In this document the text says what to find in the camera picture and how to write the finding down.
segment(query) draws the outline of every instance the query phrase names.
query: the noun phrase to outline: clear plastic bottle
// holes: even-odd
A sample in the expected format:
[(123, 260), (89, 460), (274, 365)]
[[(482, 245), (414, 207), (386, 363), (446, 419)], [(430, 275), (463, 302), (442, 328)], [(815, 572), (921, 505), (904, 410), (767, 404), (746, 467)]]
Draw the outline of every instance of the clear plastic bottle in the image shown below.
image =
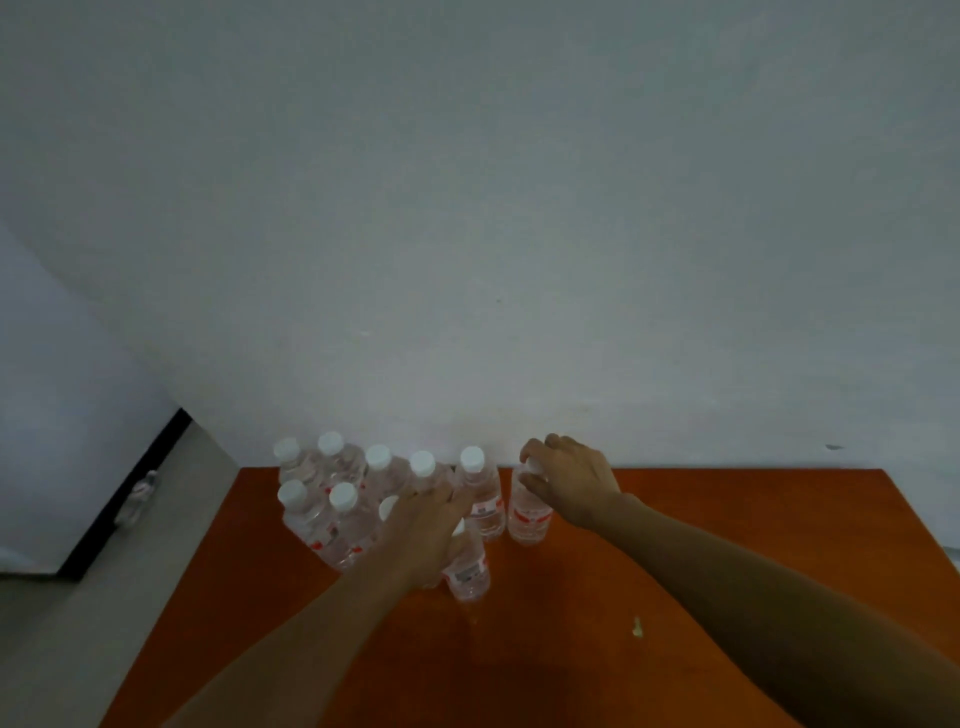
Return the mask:
[(487, 462), (477, 447), (464, 448), (460, 453), (457, 482), (473, 492), (473, 507), (469, 518), (477, 524), (484, 541), (498, 538), (507, 525), (507, 514), (500, 493), (500, 474)]
[(296, 437), (277, 440), (274, 457), (280, 464), (280, 483), (299, 480), (307, 487), (320, 487), (327, 475), (323, 457), (316, 450), (301, 450)]
[(386, 445), (367, 448), (367, 477), (364, 478), (367, 498), (382, 502), (384, 498), (399, 493), (414, 476), (410, 461), (390, 452)]
[(360, 446), (345, 443), (339, 432), (325, 432), (317, 440), (317, 449), (326, 460), (330, 480), (334, 484), (346, 482), (358, 488), (363, 487), (367, 460)]
[(276, 497), (283, 503), (284, 525), (315, 554), (337, 571), (346, 571), (353, 564), (350, 546), (337, 527), (337, 515), (319, 488), (288, 480)]
[(354, 556), (369, 551), (376, 543), (380, 519), (353, 483), (337, 483), (330, 491), (330, 505), (340, 514), (340, 534), (347, 539)]
[(444, 580), (457, 601), (476, 601), (490, 588), (490, 569), (480, 530), (472, 521), (460, 519), (453, 536), (465, 532), (469, 545), (444, 569)]
[(444, 480), (456, 484), (450, 466), (438, 463), (425, 449), (417, 450), (410, 456), (410, 469), (414, 473), (414, 490), (418, 493), (432, 491)]
[(550, 519), (553, 516), (553, 508), (526, 489), (519, 479), (521, 473), (543, 476), (543, 468), (532, 457), (527, 458), (525, 464), (514, 468), (514, 474), (510, 480), (507, 530), (510, 532), (510, 537), (518, 544), (532, 546), (539, 544), (546, 536), (546, 529), (550, 527)]

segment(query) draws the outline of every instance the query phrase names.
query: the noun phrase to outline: floor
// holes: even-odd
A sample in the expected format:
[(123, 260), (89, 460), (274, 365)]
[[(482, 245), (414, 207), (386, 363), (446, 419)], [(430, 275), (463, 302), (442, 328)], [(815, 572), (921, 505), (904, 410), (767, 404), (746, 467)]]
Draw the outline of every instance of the floor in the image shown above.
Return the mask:
[(0, 725), (96, 726), (237, 474), (191, 425), (80, 584), (0, 581)]

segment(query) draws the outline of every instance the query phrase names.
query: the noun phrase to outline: hand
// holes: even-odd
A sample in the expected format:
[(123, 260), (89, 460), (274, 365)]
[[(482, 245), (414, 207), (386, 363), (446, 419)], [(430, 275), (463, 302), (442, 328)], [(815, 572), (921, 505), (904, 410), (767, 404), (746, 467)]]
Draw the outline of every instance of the hand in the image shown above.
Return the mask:
[(592, 528), (600, 511), (620, 495), (603, 453), (572, 437), (551, 432), (545, 442), (530, 440), (520, 462), (531, 457), (543, 466), (543, 476), (522, 473), (520, 482), (574, 525)]
[(453, 529), (472, 504), (469, 488), (454, 492), (449, 483), (421, 494), (408, 486), (400, 493), (383, 525), (380, 548), (395, 562), (408, 591), (436, 581), (463, 547), (451, 544)]

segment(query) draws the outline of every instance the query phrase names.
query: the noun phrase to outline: orange table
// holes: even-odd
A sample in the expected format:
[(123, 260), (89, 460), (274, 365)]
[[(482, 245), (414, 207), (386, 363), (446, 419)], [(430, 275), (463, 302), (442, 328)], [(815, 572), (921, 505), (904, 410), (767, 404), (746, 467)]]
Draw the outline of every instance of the orange table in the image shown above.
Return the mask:
[[(509, 471), (501, 477), (508, 488)], [(960, 662), (960, 577), (884, 472), (617, 477), (662, 512), (873, 605)], [(646, 573), (592, 534), (555, 518), (541, 545), (504, 535), (488, 554), (492, 587), (475, 605), (443, 587), (400, 602), (325, 725), (793, 724)], [(333, 579), (281, 524), (276, 470), (241, 471), (103, 725), (158, 725)]]

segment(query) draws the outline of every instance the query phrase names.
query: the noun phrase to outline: white bottle cap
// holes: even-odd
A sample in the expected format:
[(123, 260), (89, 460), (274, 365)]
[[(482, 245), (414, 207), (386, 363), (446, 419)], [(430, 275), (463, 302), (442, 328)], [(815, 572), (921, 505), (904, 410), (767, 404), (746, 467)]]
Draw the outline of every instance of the white bottle cap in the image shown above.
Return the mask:
[(288, 480), (276, 492), (276, 499), (288, 511), (296, 511), (306, 503), (306, 486), (299, 480)]
[(400, 496), (388, 496), (383, 499), (383, 502), (380, 503), (380, 520), (384, 523), (387, 522), (387, 519), (390, 518), (390, 512), (394, 510), (396, 502), (400, 500)]
[(425, 449), (419, 449), (410, 456), (410, 470), (416, 477), (429, 477), (437, 469), (437, 461)]
[(464, 466), (464, 470), (468, 473), (479, 473), (483, 470), (484, 465), (483, 451), (475, 445), (464, 448), (464, 451), (460, 453), (460, 464)]
[(339, 432), (325, 432), (317, 439), (317, 448), (327, 457), (333, 457), (344, 448), (344, 438)]
[(346, 513), (357, 504), (357, 489), (353, 483), (337, 483), (330, 491), (330, 505), (337, 513)]
[(382, 471), (394, 459), (386, 445), (371, 445), (367, 448), (367, 465), (372, 471)]
[(279, 463), (289, 463), (300, 457), (300, 443), (296, 437), (284, 437), (274, 443), (274, 457)]

